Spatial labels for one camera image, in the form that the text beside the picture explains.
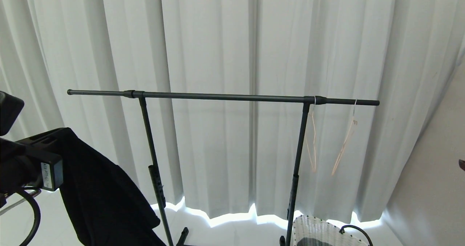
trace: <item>black cloth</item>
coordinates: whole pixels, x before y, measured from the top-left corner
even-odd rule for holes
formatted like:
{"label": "black cloth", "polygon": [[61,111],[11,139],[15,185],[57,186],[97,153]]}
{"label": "black cloth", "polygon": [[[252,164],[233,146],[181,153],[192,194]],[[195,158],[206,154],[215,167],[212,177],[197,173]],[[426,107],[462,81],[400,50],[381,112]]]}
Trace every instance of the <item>black cloth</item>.
{"label": "black cloth", "polygon": [[70,128],[51,135],[63,157],[61,197],[82,244],[165,246],[152,230],[160,219],[119,166]]}

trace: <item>white curtain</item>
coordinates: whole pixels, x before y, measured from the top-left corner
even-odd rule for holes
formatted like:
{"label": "white curtain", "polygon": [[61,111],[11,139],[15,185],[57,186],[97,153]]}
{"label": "white curtain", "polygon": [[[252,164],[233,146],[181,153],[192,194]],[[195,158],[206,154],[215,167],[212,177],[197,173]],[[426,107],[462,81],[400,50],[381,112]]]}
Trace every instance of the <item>white curtain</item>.
{"label": "white curtain", "polygon": [[[465,0],[1,0],[0,89],[25,100],[8,138],[56,127],[119,164],[151,203],[137,100],[67,89],[379,99],[334,175],[353,106],[314,111],[297,208],[380,217],[465,47]],[[302,105],[148,99],[166,198],[210,218],[286,216]],[[307,125],[313,155],[314,128]]]}

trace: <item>black clothes rack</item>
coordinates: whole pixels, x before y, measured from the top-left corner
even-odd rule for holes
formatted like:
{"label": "black clothes rack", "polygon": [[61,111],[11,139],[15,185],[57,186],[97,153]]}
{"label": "black clothes rack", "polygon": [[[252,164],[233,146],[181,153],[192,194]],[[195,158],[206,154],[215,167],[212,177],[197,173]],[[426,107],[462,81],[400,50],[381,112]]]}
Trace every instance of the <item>black clothes rack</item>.
{"label": "black clothes rack", "polygon": [[[324,104],[340,104],[340,105],[370,105],[378,106],[377,100],[355,100],[355,99],[333,99],[321,96],[268,96],[268,95],[241,95],[241,94],[206,94],[206,93],[177,93],[177,92],[144,92],[141,90],[125,90],[123,92],[107,91],[107,90],[68,90],[69,95],[97,95],[97,96],[120,96],[128,98],[138,98],[141,104],[142,117],[146,129],[148,145],[152,164],[148,167],[151,181],[155,190],[158,208],[160,209],[161,221],[165,228],[168,245],[174,246],[171,238],[168,221],[166,220],[165,207],[166,200],[163,194],[163,186],[158,169],[157,155],[153,144],[153,136],[151,134],[150,121],[148,117],[146,98],[170,98],[170,99],[199,99],[199,100],[225,100],[225,101],[251,101],[251,102],[300,102],[303,103],[302,120],[300,123],[299,143],[297,144],[297,153],[294,164],[294,174],[292,175],[291,195],[289,197],[289,207],[287,208],[287,233],[286,238],[279,238],[280,246],[290,246],[292,237],[292,223],[295,210],[295,200],[297,196],[297,185],[299,182],[299,167],[300,157],[302,155],[302,146],[304,144],[305,127],[307,125],[308,112],[310,105]],[[176,246],[189,246],[184,244],[186,241],[189,229],[184,227]]]}

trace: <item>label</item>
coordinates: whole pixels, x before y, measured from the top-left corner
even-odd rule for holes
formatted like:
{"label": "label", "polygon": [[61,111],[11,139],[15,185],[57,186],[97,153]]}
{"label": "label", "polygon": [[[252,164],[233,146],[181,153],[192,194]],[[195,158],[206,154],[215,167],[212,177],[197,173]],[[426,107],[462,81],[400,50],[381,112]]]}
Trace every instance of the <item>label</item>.
{"label": "label", "polygon": [[50,172],[50,165],[42,162],[40,163],[40,167],[42,168],[42,180],[44,182],[44,187],[53,189],[52,173]]}

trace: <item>wall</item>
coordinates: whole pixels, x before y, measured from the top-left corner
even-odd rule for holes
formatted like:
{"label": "wall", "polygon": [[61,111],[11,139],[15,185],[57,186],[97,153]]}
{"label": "wall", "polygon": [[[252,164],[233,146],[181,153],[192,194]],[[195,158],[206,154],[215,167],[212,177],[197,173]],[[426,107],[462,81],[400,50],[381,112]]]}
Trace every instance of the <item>wall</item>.
{"label": "wall", "polygon": [[405,246],[465,241],[465,64],[455,74],[391,196],[385,221]]}

